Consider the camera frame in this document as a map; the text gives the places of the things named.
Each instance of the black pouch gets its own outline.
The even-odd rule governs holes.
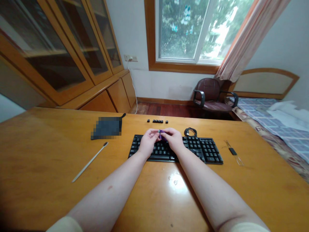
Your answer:
[[[99,117],[96,127],[91,132],[91,140],[95,139],[113,139],[114,136],[121,135],[122,118],[121,117]]]

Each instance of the power cord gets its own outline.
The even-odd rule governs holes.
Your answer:
[[[133,85],[133,88],[134,88],[134,92],[135,92],[135,99],[136,99],[136,111],[135,111],[135,114],[137,113],[137,97],[136,97],[136,91],[135,91],[135,87],[134,87],[134,84],[133,84],[133,77],[132,77],[132,73],[131,73],[131,70],[129,68],[129,61],[132,60],[131,58],[128,59],[128,62],[126,64],[126,67],[128,68],[129,72],[130,72],[130,76],[132,78],[132,85]]]
[[[193,136],[189,135],[189,130],[192,130],[194,132]],[[187,136],[187,137],[197,137],[197,131],[196,131],[196,129],[189,127],[189,128],[184,130],[184,135]]]

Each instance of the chair backrest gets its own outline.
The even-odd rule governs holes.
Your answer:
[[[205,100],[217,100],[220,94],[220,84],[216,79],[204,78],[197,83],[197,90],[205,93]],[[201,100],[201,94],[196,93],[196,99]]]

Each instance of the wooden desk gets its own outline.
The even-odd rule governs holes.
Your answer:
[[[34,108],[0,124],[1,204],[10,227],[46,230],[127,160],[134,134],[152,127],[197,129],[215,140],[223,165],[209,165],[272,231],[308,231],[309,185],[247,123],[127,114],[122,136],[107,147],[75,183],[73,178],[103,146],[90,140],[102,116]],[[147,119],[168,120],[166,124]],[[223,140],[245,166],[240,167]],[[207,231],[205,215],[179,164],[147,162],[114,231]]]

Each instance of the wooden floor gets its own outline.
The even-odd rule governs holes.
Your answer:
[[[130,113],[134,114],[135,112],[136,107],[134,107]],[[232,117],[227,113],[220,115],[213,113],[206,113],[206,111],[202,110],[197,106],[170,105],[170,104],[145,103],[145,102],[138,103],[136,114],[233,120]]]

